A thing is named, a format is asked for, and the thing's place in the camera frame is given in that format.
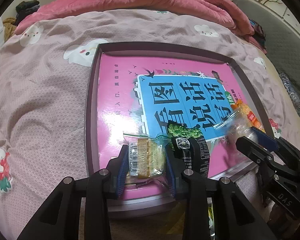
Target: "bird illustration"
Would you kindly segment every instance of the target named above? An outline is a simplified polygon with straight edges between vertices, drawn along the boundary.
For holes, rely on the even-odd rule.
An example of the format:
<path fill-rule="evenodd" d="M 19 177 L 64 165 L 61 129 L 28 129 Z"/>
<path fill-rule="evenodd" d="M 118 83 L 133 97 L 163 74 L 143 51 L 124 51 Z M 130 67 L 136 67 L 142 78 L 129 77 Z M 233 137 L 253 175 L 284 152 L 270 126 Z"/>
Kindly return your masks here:
<path fill-rule="evenodd" d="M 145 71 L 147 71 L 149 73 L 149 75 L 145 75 L 145 77 L 152 77 L 154 76 L 154 71 L 151 73 L 149 70 L 147 70 L 146 68 L 143 68 Z"/>

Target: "green and black snack package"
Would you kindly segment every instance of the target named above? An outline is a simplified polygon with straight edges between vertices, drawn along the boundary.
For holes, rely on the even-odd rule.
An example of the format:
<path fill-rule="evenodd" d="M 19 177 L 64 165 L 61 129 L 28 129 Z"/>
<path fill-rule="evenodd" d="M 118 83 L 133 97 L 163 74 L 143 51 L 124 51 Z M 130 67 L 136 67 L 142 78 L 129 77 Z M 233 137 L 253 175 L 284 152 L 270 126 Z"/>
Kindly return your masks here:
<path fill-rule="evenodd" d="M 202 132 L 197 128 L 186 128 L 173 121 L 168 122 L 168 135 L 174 150 L 174 156 L 182 159 L 187 169 L 208 177 L 210 153 Z"/>

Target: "gray quilted mat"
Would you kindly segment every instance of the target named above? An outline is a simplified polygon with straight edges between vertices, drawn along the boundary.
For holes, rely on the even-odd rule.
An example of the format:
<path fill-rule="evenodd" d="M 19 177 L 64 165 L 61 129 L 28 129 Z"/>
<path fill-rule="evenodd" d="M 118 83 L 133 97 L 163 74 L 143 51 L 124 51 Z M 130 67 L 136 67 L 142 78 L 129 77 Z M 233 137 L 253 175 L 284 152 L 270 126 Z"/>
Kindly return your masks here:
<path fill-rule="evenodd" d="M 233 0 L 266 33 L 267 57 L 278 73 L 285 72 L 300 97 L 300 38 L 281 20 L 249 0 Z"/>

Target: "silver screw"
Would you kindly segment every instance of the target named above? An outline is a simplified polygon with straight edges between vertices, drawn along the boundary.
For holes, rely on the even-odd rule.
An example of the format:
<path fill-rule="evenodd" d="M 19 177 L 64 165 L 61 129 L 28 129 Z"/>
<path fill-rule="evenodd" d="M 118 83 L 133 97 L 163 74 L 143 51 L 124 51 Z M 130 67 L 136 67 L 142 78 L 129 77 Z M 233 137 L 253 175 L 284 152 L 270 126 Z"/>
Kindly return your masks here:
<path fill-rule="evenodd" d="M 193 174 L 193 170 L 191 170 L 191 169 L 185 169 L 185 170 L 183 171 L 183 173 L 186 174 L 186 175 L 188 175 L 188 176 L 190 176 L 190 175 Z"/>
<path fill-rule="evenodd" d="M 70 184 L 72 182 L 72 178 L 71 177 L 66 177 L 63 179 L 63 183 L 64 184 Z"/>
<path fill-rule="evenodd" d="M 102 176 L 105 176 L 105 175 L 107 175 L 108 173 L 109 173 L 109 171 L 108 171 L 107 169 L 101 169 L 101 170 L 99 171 L 99 174 L 102 175 Z"/>
<path fill-rule="evenodd" d="M 229 184 L 230 183 L 230 179 L 228 177 L 222 177 L 221 178 L 221 182 L 224 184 Z"/>

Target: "pink bedsheet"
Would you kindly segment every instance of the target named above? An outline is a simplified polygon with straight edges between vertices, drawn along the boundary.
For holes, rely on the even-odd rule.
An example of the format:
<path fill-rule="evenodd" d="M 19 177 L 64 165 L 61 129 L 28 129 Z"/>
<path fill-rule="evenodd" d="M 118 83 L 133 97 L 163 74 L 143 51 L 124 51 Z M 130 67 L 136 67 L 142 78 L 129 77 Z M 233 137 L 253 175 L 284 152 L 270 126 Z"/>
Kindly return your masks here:
<path fill-rule="evenodd" d="M 16 28 L 15 34 L 23 33 L 40 20 L 77 16 L 90 11 L 137 7 L 195 16 L 218 23 L 240 36 L 254 34 L 248 17 L 230 0 L 56 0 L 27 16 Z"/>

